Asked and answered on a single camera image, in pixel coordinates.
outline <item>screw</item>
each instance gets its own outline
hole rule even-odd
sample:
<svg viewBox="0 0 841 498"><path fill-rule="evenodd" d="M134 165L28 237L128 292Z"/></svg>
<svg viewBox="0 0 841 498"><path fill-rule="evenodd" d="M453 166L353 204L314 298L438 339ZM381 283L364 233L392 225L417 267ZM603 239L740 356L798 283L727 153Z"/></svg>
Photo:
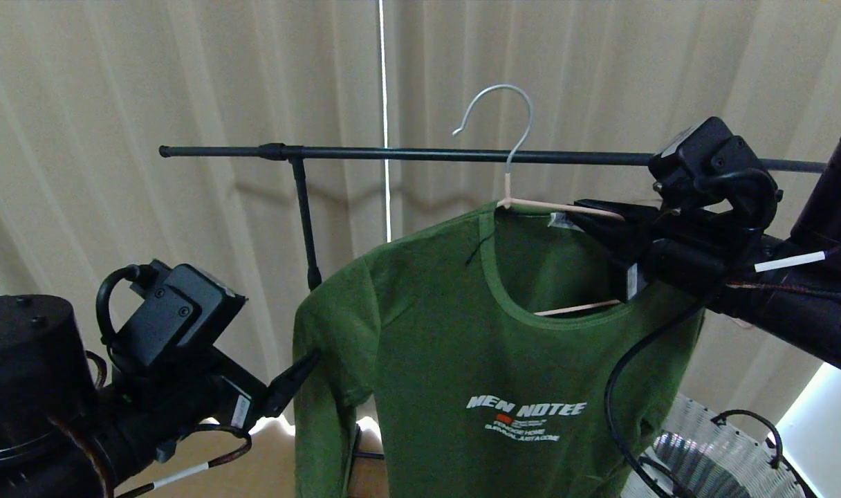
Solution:
<svg viewBox="0 0 841 498"><path fill-rule="evenodd" d="M41 329L47 322L48 318L42 315L36 315L30 319L30 325L33 326L34 329Z"/></svg>

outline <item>shirt sleeve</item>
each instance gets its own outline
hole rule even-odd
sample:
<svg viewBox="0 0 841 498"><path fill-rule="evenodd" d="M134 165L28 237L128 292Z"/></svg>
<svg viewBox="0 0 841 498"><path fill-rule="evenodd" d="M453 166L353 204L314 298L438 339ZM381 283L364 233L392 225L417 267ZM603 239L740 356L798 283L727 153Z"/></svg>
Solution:
<svg viewBox="0 0 841 498"><path fill-rule="evenodd" d="M314 290L295 316L294 357L322 357L295 397L298 498L345 496L356 406L371 394L380 314L364 259Z"/></svg>

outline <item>clothes hanger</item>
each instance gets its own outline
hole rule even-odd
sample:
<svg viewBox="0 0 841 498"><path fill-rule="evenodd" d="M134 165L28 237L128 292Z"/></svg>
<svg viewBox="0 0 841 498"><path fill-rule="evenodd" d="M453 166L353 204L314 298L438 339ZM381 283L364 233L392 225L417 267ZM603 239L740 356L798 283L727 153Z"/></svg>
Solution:
<svg viewBox="0 0 841 498"><path fill-rule="evenodd" d="M500 83L497 85L491 85L490 87L480 91L473 100L470 101L470 104L467 107L467 111L464 111L464 119L461 121L461 126L457 127L453 132L452 136L457 136L458 133L461 133L464 130L464 127L467 126L467 120L470 117L470 113L472 113L473 108L477 104L477 102L487 95L491 91L496 91L496 89L509 89L509 91L514 91L521 95L522 99L525 100L525 105L528 108L528 126L525 126L525 133L522 134L519 142L516 142L516 145L513 145L512 150L506 156L506 168L505 172L503 173L503 199L500 202L497 202L498 208L506 208L509 209L511 205L527 205L528 207L532 208L549 208L549 209L556 209L559 211L573 211L573 212L583 212L584 214L594 214L598 216L604 216L607 218L612 218L614 220L624 221L623 216L616 214L616 212L604 211L602 209L593 209L591 207L580 207L579 205L569 205L569 204L555 204L551 202L540 202L540 201L528 201L528 199L516 199L513 198L510 192L510 173L512 172L512 156L516 154L516 151L519 150L519 147L525 143L525 139L528 138L528 134L531 133L531 125L534 123L534 104L531 104L531 97L528 97L528 94L523 91L523 89L515 86L509 85L507 83ZM595 309L595 308L602 308L602 306L611 306L614 304L619 304L620 300L617 299L608 299L604 302L594 302L589 304L582 304L578 306L569 306L568 308L558 308L558 309L548 309L544 311L538 311L535 315L538 316L549 316L549 315L563 315L566 313L572 313L575 311L582 311L586 309Z"/></svg>
<svg viewBox="0 0 841 498"><path fill-rule="evenodd" d="M509 89L509 91L514 91L521 95L521 97L525 100L525 105L528 107L528 126L525 127L525 133L522 134L522 137L519 139L519 142L516 142L516 145L513 146L510 153L506 156L506 168L503 171L503 199L497 203L498 208L506 208L509 209L511 205L527 205L528 207L532 208L549 208L549 209L556 209L559 211L573 211L573 212L583 212L584 214L594 214L598 216L604 216L607 218L612 218L614 220L624 221L623 216L617 214L617 212L610 212L604 211L602 209L593 209L591 207L580 207L579 205L569 205L569 204L554 204L551 202L540 202L540 201L528 201L528 199L516 199L513 198L511 193L511 182L510 182L510 174L512 173L512 156L516 154L516 151L519 150L519 147L525 143L525 139L528 138L528 134L531 133L531 125L534 123L534 105L531 104L531 98L528 97L528 94L523 91L523 89L515 86L509 85L506 83L500 83L497 85L491 85L490 87L480 91L467 107L467 111L464 111L464 119L461 122L461 126L457 127L453 132L452 136L457 136L458 133L461 133L464 130L464 127L467 126L467 120L469 120L470 113L472 113L473 108L477 104L477 102L487 95L491 91L496 91L496 89Z"/></svg>

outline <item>white cable sleeve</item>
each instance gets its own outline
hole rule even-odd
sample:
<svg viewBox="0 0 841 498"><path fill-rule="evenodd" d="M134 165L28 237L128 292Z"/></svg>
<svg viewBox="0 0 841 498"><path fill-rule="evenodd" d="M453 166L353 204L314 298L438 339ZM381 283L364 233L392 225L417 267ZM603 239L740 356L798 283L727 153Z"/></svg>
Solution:
<svg viewBox="0 0 841 498"><path fill-rule="evenodd" d="M181 470L180 472L172 474L172 475L168 476L167 478L163 478L163 479L153 481L153 489L162 488L162 486L165 486L167 484L171 484L171 483L175 482L176 480L180 480L180 479L184 479L186 477L192 476L193 474L202 472L203 470L208 470L208 461L206 461L205 463L200 463L199 465L196 465L194 467L188 467L187 469L184 469L184 470Z"/></svg>
<svg viewBox="0 0 841 498"><path fill-rule="evenodd" d="M775 259L774 261L765 261L761 264L755 264L756 273L768 271L769 269L795 267L798 265L812 264L816 261L823 261L826 259L826 253L823 251L810 252L807 255L790 256L789 258Z"/></svg>

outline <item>neckline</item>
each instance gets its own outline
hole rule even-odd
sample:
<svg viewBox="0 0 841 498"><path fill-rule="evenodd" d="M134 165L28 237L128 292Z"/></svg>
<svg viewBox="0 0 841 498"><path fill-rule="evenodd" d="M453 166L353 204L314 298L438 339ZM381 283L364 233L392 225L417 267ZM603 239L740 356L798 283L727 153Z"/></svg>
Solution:
<svg viewBox="0 0 841 498"><path fill-rule="evenodd" d="M519 209L512 207L512 209L519 212L528 212L529 214L543 214L540 210L524 207ZM533 312L519 306L509 296L506 287L503 287L503 282L500 280L500 272L497 270L497 233L494 223L496 210L497 203L491 203L484 207L479 214L479 239L481 246L479 251L481 267L483 267L483 273L485 274L485 281L488 284L489 291L507 315L512 316L512 318L522 322L522 324L531 325L538 329L576 331L578 329L604 324L604 322L610 322L628 314L632 310L632 305L621 303L594 315L556 318L553 316L535 315Z"/></svg>

